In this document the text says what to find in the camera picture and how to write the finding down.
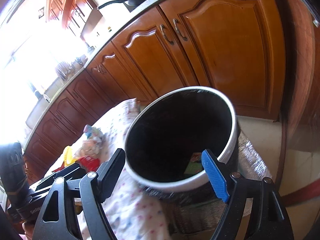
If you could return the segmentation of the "cartoon cat wrapper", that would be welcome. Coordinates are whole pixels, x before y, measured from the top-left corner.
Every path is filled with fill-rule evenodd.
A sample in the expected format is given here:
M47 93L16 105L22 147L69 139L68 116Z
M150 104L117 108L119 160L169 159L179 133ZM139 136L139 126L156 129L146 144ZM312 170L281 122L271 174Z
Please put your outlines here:
M84 168L86 172L95 172L100 166L100 160L98 158L93 158L91 155L86 155L75 161L80 165L81 168Z

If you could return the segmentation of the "white paper ball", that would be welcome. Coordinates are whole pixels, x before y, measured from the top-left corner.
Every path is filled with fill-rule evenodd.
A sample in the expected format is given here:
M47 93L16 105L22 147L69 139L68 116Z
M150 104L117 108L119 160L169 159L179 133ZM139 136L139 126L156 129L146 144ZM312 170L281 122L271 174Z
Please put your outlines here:
M81 147L76 150L74 157L79 159L81 157L90 156L98 159L103 148L103 141L99 138L87 139L83 141Z

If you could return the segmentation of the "black trash bag liner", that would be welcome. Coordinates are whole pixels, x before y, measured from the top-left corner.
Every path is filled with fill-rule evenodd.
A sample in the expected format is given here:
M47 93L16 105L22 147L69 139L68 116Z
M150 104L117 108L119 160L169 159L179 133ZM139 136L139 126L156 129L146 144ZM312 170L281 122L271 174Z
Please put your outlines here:
M238 139L239 152L232 157L227 166L235 165L245 178L256 179L257 175L250 158L254 155L251 141L241 132ZM210 183L189 192L165 193L148 186L138 184L144 194L156 197L164 207L169 222L170 233L192 235L201 231L214 230L225 208L225 203L217 198Z

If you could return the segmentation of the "white rimmed trash bin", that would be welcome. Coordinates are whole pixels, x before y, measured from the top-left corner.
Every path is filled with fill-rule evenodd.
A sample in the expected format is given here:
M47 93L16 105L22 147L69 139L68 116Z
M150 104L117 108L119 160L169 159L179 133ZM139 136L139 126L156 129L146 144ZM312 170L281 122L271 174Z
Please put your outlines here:
M180 203L215 197L201 164L210 150L238 167L240 127L231 101L203 86L173 90L145 107L125 138L126 169L149 196Z

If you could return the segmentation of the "wooden kitchen base cabinets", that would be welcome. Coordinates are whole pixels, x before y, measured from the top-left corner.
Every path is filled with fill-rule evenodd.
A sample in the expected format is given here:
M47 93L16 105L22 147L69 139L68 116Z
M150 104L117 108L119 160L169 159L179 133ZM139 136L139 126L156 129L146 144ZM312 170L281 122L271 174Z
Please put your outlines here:
M285 43L275 0L149 0L53 97L24 148L29 183L95 123L130 98L151 103L187 86L229 97L238 115L276 120Z

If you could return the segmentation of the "yellow foam fruit net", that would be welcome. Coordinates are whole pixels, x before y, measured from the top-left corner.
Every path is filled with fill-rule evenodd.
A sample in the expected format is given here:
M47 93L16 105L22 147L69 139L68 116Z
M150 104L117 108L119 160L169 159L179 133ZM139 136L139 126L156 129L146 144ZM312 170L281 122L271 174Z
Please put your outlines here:
M71 146L66 146L63 150L63 165L64 167L70 166L75 163L76 159L73 156Z

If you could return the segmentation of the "crumpled colourful cartoon wrapper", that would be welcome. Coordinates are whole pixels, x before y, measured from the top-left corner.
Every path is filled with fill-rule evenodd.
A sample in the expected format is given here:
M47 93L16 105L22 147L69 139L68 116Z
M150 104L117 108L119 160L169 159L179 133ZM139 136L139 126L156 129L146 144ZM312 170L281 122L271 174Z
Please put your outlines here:
M83 129L83 133L86 135L87 139L103 137L102 131L99 128L93 127L91 125L86 125Z

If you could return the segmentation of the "dish drying rack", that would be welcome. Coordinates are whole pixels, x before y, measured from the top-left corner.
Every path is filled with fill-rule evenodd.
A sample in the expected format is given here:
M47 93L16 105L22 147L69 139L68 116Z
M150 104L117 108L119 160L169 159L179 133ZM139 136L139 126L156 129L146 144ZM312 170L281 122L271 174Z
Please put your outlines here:
M56 66L55 71L56 71L58 77L63 82L66 82L71 77L73 77L81 68L82 68L82 65L76 61L72 62L71 64L69 64L67 62L60 62Z

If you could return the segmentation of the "grey speckled countertop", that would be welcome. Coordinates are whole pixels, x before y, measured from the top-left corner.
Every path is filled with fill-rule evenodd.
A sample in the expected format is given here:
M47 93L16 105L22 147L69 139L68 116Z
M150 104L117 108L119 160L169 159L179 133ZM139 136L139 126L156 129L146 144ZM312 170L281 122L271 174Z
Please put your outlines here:
M157 97L199 83L182 43L160 4L146 0L91 54L37 120L24 143L52 154L76 141L119 102Z

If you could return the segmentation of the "wooden upper wall cabinets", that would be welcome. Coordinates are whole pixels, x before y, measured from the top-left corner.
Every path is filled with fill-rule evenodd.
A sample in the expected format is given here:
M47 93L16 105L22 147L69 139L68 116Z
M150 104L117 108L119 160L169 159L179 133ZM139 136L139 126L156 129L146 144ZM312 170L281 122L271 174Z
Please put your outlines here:
M59 21L63 28L85 42L102 17L93 0L47 0L47 20Z

